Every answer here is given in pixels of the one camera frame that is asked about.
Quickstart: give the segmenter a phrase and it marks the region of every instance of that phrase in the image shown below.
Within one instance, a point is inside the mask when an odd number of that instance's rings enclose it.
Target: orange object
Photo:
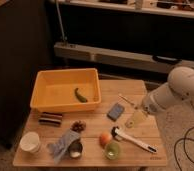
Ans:
[[[81,103],[74,90],[88,102]],[[40,71],[31,98],[31,108],[40,112],[73,112],[94,110],[101,102],[98,72],[90,69]]]
[[[109,132],[103,132],[99,136],[99,143],[104,148],[112,140],[112,135]]]

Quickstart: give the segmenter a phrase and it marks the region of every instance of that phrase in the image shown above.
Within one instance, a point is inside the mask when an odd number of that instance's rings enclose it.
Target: floor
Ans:
[[[148,167],[147,171],[175,171],[179,170],[176,160],[174,158],[174,144],[180,138],[184,137],[186,131],[194,126],[194,109],[188,102],[184,102],[181,105],[174,106],[168,109],[166,112],[155,116],[158,124],[158,128],[161,133],[161,137],[168,156],[168,165],[166,167]],[[139,168],[18,168],[13,167],[12,161],[16,151],[16,147],[19,143],[23,130],[22,128],[18,131],[16,141],[10,150],[6,150],[0,146],[0,171],[56,171],[56,170],[86,170],[86,171],[136,171]],[[194,139],[194,130],[189,133],[189,138]],[[191,159],[194,160],[194,142],[187,141],[186,149]],[[182,170],[193,170],[194,164],[191,163],[186,157],[183,150],[183,142],[177,145],[176,149],[177,158],[180,163]]]

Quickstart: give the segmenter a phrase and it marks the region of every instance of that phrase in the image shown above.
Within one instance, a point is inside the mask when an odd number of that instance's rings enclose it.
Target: small bowl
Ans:
[[[68,147],[68,152],[71,158],[79,158],[82,155],[83,146],[79,140],[76,140],[71,143]]]
[[[110,160],[114,160],[114,159],[117,159],[119,155],[120,155],[119,144],[116,143],[115,141],[110,141],[105,146],[105,156]]]

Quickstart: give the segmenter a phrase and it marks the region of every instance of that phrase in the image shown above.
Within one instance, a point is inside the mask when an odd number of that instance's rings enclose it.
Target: brown food item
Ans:
[[[85,130],[86,128],[86,123],[83,121],[76,121],[73,123],[73,125],[71,126],[71,130],[75,131],[75,132],[82,132],[83,130]]]

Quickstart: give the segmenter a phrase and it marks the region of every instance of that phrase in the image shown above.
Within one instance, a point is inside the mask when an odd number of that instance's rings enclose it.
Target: gray cloth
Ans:
[[[79,133],[72,130],[68,130],[56,143],[49,143],[47,145],[55,163],[59,163],[59,161],[65,155],[71,143],[79,138],[80,138]]]

